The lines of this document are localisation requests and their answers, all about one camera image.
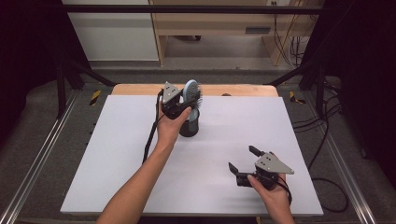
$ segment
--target person's right arm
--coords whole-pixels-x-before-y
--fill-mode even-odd
[[[286,181],[285,174],[279,174],[279,176]],[[268,190],[252,175],[248,175],[247,179],[250,182],[250,185],[262,197],[262,201],[267,208],[268,214],[276,224],[294,223],[294,219],[290,211],[288,193],[284,189],[276,185],[274,189]]]

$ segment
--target gray carpet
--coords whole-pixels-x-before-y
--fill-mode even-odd
[[[195,78],[202,83],[252,83],[262,84],[280,76],[280,73],[268,72],[268,76],[254,71],[234,72],[216,71],[215,76],[196,71],[185,74],[179,71],[136,71],[124,70],[114,73],[103,73],[116,82],[123,83],[164,83],[165,80],[183,83]],[[294,91],[297,99],[304,99],[304,95],[296,85],[286,84],[279,86],[279,95],[284,98],[290,121],[311,119],[314,114],[307,104],[298,104],[290,101],[289,93]],[[89,105],[92,94],[102,90],[96,105]],[[101,84],[89,83],[79,92],[76,105],[64,125],[61,135],[51,151],[41,175],[35,182],[25,205],[23,206],[18,223],[55,223],[54,220],[71,220],[93,222],[95,217],[72,217],[61,214],[60,208],[64,200],[64,192],[69,188],[79,162],[83,156],[86,144],[90,140],[90,132],[94,129],[106,96],[111,88]],[[28,105],[16,125],[14,133],[3,145],[0,151],[0,209],[4,210],[12,199],[13,194],[23,180],[24,175],[33,162],[35,155],[43,144],[50,128],[55,121],[57,101],[56,84],[48,83],[36,88],[28,96]],[[342,151],[354,177],[361,188],[378,223],[396,223],[396,192],[388,180],[382,175],[375,161],[361,157],[359,143],[356,142],[353,132],[349,129],[342,113],[336,113],[330,118],[330,129],[333,138]],[[318,128],[296,134],[305,163],[308,164],[315,154],[321,141],[322,134]],[[312,177],[325,177],[342,186],[341,180],[334,168],[332,160],[325,146],[319,153],[311,170]],[[345,204],[339,190],[327,183],[315,182],[320,201],[330,208],[339,209]],[[33,218],[26,222],[24,218]],[[254,218],[196,218],[197,223],[254,223]],[[268,223],[264,217],[262,223]],[[144,218],[143,223],[194,223],[190,219],[182,218]],[[352,204],[343,213],[333,213],[325,210],[323,217],[297,217],[298,223],[360,223]]]

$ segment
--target white wall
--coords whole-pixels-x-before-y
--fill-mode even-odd
[[[64,4],[147,5],[148,0],[63,0]],[[69,13],[89,61],[158,61],[150,14]]]

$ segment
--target white table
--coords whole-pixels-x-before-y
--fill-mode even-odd
[[[155,118],[153,95],[110,95],[61,212],[100,214],[139,168]],[[205,96],[200,131],[180,136],[144,210],[144,216],[244,217],[267,214],[252,188],[237,187],[228,162],[253,172],[248,146],[273,151],[294,170],[287,175],[294,216],[323,211],[280,97]],[[156,142],[154,135],[151,149]]]

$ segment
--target gray floor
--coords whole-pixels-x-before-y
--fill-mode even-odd
[[[96,71],[105,77],[122,83],[164,83],[166,80],[183,83],[191,78],[202,83],[250,83],[262,84],[274,80],[291,69],[288,64],[273,67],[264,50],[260,38],[203,36],[200,42],[192,37],[176,36],[170,39],[165,65],[155,63],[94,63]],[[47,157],[35,185],[31,189],[18,216],[17,223],[56,223],[55,220],[94,222],[95,217],[71,217],[59,212],[64,200],[64,192],[70,186],[90,140],[106,95],[111,88],[96,83],[85,77],[87,84],[83,91],[78,91],[74,106],[66,124],[63,126],[51,153]],[[307,120],[314,117],[309,104],[290,101],[290,91],[296,98],[303,100],[311,92],[301,92],[298,88],[299,78],[294,78],[277,87],[284,98],[290,121]],[[332,79],[335,85],[338,80]],[[92,94],[102,90],[96,105],[89,105]],[[326,98],[332,94],[326,92]],[[16,124],[13,134],[0,151],[0,209],[4,211],[11,202],[20,183],[29,171],[47,134],[55,122],[57,113],[56,83],[32,90],[27,96],[27,106]],[[375,161],[361,157],[360,145],[355,140],[346,118],[342,113],[335,113],[330,118],[330,132],[340,150],[353,177],[376,219],[377,223],[396,223],[396,191]],[[320,128],[296,133],[305,162],[308,164],[315,154],[322,139]],[[336,166],[330,156],[330,146],[325,145],[319,153],[312,170],[312,177],[325,177],[343,186]],[[341,208],[345,200],[339,190],[332,185],[315,182],[322,204],[331,208]],[[145,223],[255,223],[254,218],[146,218]],[[268,223],[264,217],[262,223]],[[356,206],[349,204],[343,213],[325,210],[323,217],[297,217],[298,223],[361,223]]]

